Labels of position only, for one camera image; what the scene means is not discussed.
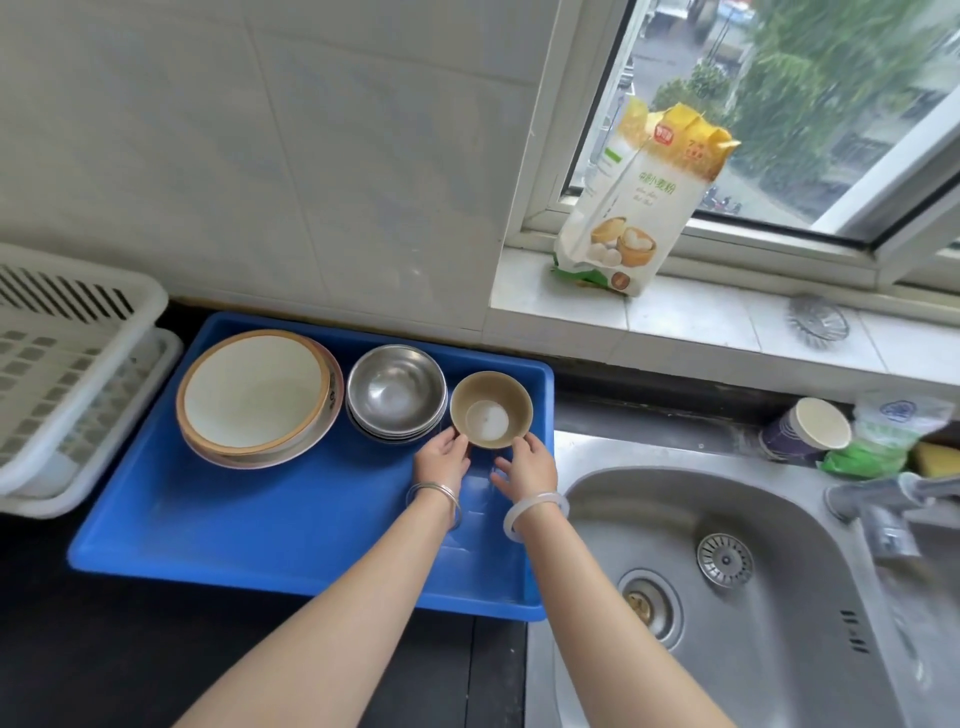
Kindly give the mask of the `person's right hand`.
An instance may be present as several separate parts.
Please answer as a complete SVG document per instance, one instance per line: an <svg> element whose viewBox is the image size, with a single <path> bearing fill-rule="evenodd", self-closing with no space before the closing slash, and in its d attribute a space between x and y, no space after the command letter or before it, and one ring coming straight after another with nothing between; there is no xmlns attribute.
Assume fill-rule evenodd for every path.
<svg viewBox="0 0 960 728"><path fill-rule="evenodd" d="M512 504L537 494L555 492L558 488L558 472L554 458L546 445L533 433L513 438L511 457L498 456L511 462L511 476L518 491L518 498L508 498Z"/></svg>

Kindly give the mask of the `person's left hand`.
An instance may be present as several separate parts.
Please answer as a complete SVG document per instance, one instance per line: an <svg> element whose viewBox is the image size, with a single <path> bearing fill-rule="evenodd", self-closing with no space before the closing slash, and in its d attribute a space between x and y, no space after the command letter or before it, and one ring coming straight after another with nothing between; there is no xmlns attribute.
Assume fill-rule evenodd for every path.
<svg viewBox="0 0 960 728"><path fill-rule="evenodd" d="M462 480L472 462L455 464L449 458L450 442L459 434L452 425L426 442L414 455L413 484L436 483L459 497Z"/></svg>

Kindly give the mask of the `small tan bowl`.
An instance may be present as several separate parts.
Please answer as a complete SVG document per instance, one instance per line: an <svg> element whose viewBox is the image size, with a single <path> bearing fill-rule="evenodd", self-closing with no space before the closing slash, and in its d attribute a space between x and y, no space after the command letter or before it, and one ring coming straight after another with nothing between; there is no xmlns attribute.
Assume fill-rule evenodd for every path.
<svg viewBox="0 0 960 728"><path fill-rule="evenodd" d="M522 383L510 375L482 370L454 387L449 414L455 430L474 448L495 451L531 431L534 404Z"/></svg>

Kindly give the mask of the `person's left forearm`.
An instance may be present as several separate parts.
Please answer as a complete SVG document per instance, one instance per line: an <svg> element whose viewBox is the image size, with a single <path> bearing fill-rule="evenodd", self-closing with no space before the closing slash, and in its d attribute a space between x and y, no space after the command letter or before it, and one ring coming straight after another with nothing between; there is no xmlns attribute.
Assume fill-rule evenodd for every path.
<svg viewBox="0 0 960 728"><path fill-rule="evenodd" d="M366 554L222 675L173 728L357 728L459 501L416 484Z"/></svg>

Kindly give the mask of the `person's right forearm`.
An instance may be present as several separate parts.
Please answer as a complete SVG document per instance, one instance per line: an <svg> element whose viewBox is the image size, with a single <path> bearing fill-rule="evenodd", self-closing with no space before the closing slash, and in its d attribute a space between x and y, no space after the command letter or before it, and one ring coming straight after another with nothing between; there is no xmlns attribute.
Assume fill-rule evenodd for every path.
<svg viewBox="0 0 960 728"><path fill-rule="evenodd" d="M737 728L636 616L557 505L534 506L515 529L592 728Z"/></svg>

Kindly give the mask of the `white jade bangle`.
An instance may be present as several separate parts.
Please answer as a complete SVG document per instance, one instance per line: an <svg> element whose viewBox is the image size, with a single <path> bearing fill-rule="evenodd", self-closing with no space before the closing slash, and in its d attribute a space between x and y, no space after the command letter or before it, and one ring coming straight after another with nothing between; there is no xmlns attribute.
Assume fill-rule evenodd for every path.
<svg viewBox="0 0 960 728"><path fill-rule="evenodd" d="M503 531L510 541L520 544L523 543L522 535L516 528L517 521L527 511L541 504L557 505L559 512L565 519L570 517L570 502L564 494L558 491L547 491L522 498L510 506L510 509L503 518Z"/></svg>

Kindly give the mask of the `stainless steel bowl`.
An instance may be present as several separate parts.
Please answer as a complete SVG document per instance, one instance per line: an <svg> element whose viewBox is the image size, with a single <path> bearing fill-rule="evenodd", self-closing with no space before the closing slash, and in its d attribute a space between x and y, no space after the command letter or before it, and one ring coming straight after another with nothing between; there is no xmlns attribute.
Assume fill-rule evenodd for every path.
<svg viewBox="0 0 960 728"><path fill-rule="evenodd" d="M419 432L414 432L410 436L405 436L402 438L386 436L386 435L378 434L377 432L373 432L366 429L366 427L354 416L354 412L349 406L344 407L344 411L345 411L345 414L347 415L347 418L349 419L350 423L353 425L356 431L358 431L360 434L362 434L363 436L365 436L366 438L370 439L373 442L385 444L385 445L396 445L396 446L411 445L417 442L430 439L436 436L437 434L439 434L444 429L442 421L438 419L431 428L425 429Z"/></svg>
<svg viewBox="0 0 960 728"><path fill-rule="evenodd" d="M449 386L439 363L415 346L378 346L363 354L346 380L346 405L369 431L405 437L444 418Z"/></svg>

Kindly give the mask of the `blue plastic tray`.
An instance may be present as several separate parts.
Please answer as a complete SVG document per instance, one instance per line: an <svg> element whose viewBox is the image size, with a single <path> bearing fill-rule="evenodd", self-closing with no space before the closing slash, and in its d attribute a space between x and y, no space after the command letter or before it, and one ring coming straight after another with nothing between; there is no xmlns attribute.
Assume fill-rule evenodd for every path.
<svg viewBox="0 0 960 728"><path fill-rule="evenodd" d="M237 312L209 316L72 540L79 571L313 597L350 568L402 514L419 443L377 443L343 412L305 454L274 467L231 469L197 455L176 420L179 384L195 360L236 334L282 330L326 346L348 374L367 351L404 343L425 351L451 389L497 371L533 402L531 431L553 453L553 370L538 360L413 342ZM431 568L419 608L525 623L546 618L522 544L503 520L510 501L490 482L506 451L471 447L462 519Z"/></svg>

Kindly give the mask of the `round sink drain plug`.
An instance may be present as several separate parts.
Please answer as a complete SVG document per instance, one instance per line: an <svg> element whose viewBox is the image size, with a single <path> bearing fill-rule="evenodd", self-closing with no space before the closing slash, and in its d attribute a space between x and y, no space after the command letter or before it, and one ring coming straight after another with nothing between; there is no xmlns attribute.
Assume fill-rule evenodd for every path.
<svg viewBox="0 0 960 728"><path fill-rule="evenodd" d="M735 589L754 576L752 552L738 538L727 533L711 533L698 543L695 555L703 577L713 586Z"/></svg>

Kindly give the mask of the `purple paper cup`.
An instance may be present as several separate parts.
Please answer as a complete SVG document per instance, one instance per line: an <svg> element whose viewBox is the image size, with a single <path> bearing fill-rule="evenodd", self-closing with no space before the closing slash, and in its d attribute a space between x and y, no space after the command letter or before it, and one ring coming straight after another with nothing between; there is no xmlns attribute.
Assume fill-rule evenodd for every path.
<svg viewBox="0 0 960 728"><path fill-rule="evenodd" d="M852 438L852 426L838 407L821 398L803 397L762 428L758 444L769 458L786 462L842 450Z"/></svg>

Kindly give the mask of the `white and yellow flour bag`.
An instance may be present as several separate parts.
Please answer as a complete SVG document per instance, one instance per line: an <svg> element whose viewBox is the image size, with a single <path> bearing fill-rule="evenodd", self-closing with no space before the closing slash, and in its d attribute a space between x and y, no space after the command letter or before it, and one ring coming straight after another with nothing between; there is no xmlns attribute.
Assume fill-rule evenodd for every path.
<svg viewBox="0 0 960 728"><path fill-rule="evenodd" d="M692 106L652 112L630 96L557 235L554 272L640 297L739 146Z"/></svg>

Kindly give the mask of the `stainless steel sink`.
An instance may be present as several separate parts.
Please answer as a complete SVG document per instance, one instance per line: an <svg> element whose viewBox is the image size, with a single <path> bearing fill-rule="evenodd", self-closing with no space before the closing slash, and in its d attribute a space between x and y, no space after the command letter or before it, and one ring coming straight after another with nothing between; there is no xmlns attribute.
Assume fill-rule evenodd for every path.
<svg viewBox="0 0 960 728"><path fill-rule="evenodd" d="M741 728L960 728L960 529L877 563L808 467L559 431L559 491L602 571ZM719 588L705 536L751 552Z"/></svg>

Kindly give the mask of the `metal sink strainer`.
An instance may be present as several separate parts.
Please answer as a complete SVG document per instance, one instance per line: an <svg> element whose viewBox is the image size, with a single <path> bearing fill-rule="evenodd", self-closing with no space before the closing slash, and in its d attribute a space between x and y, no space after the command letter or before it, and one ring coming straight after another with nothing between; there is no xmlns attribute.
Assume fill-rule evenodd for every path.
<svg viewBox="0 0 960 728"><path fill-rule="evenodd" d="M847 340L851 332L850 324L838 305L812 294L789 297L786 321L798 340L815 351L833 348Z"/></svg>

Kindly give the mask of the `green and white plastic bag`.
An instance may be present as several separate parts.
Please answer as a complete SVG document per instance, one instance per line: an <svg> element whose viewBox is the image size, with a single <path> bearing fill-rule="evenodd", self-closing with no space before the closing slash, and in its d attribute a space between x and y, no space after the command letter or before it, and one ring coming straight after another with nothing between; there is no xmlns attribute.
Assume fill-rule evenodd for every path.
<svg viewBox="0 0 960 728"><path fill-rule="evenodd" d="M914 446L942 430L954 410L953 402L927 394L883 390L859 394L849 443L824 455L818 468L859 480L893 477L904 469Z"/></svg>

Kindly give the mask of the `white plastic dish rack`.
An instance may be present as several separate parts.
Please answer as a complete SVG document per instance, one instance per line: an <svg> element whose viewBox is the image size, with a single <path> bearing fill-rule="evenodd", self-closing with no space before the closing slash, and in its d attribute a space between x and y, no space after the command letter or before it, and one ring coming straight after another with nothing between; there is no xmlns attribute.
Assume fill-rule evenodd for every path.
<svg viewBox="0 0 960 728"><path fill-rule="evenodd" d="M183 352L157 281L0 243L0 516L93 491Z"/></svg>

